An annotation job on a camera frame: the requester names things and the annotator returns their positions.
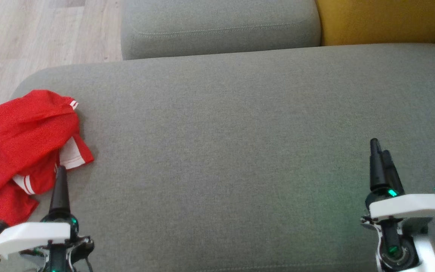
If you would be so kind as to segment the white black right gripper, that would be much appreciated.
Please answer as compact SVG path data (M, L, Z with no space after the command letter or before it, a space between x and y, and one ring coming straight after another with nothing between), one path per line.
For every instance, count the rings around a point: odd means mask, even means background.
M377 138L370 140L370 191L365 201L366 222L435 218L435 193L405 194L391 154L382 151Z

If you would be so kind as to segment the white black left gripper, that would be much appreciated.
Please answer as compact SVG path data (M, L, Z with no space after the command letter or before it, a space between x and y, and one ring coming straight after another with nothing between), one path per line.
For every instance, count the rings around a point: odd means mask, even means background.
M72 243L79 232L79 222L70 214L67 169L56 172L49 214L39 222L27 222L9 227L0 234L0 258L43 246Z

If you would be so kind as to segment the red white-striped basketball shorts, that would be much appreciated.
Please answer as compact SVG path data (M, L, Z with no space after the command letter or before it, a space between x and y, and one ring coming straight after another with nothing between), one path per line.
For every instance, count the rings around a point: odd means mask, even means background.
M74 136L62 148L51 151L23 169L0 165L0 221L9 226L25 222L39 205L33 196L54 187L58 167L73 169L93 160L86 143Z

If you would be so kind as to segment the red Bulls basketball jersey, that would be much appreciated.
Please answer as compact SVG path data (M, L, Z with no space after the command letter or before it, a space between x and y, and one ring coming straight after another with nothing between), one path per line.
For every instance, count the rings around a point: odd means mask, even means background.
M0 105L0 190L79 132L77 105L49 90Z

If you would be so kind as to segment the yellow sofa cushion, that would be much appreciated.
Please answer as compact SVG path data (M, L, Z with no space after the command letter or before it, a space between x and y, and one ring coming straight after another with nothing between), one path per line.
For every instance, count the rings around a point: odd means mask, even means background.
M322 45L435 43L435 0L315 0Z

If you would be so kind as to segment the grey fabric sofa seat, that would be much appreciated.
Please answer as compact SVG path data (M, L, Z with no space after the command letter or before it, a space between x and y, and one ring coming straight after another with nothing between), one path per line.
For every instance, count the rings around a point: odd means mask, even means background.
M94 160L68 171L94 272L377 272L370 140L434 193L435 44L44 69Z

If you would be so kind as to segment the grey sofa back cushion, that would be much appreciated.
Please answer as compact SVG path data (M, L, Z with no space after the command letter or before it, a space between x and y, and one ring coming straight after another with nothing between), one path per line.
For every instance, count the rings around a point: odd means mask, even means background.
M320 44L315 0L122 0L124 60Z

